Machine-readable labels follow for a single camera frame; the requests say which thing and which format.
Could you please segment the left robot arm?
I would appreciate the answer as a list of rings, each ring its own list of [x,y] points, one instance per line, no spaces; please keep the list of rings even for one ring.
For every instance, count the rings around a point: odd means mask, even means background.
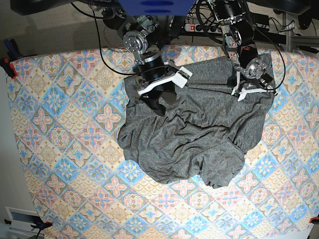
[[[232,65],[232,75],[227,85],[238,101],[252,93],[276,93],[271,83],[273,77],[267,72],[267,64],[259,57],[255,42],[255,27],[250,22],[251,16],[244,0],[207,0],[217,28],[221,30],[223,40],[218,40],[208,33],[200,15],[200,6],[196,4],[196,16],[207,37],[222,44],[224,54]]]

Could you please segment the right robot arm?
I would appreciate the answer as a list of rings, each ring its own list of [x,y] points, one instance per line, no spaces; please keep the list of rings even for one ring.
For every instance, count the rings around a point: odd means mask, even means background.
[[[102,10],[104,24],[123,39],[124,47],[135,59],[137,97],[158,116],[164,116],[165,106],[176,101],[175,87],[183,88],[193,75],[185,67],[163,61],[160,51],[177,38],[185,25],[184,16],[128,16],[122,8]]]

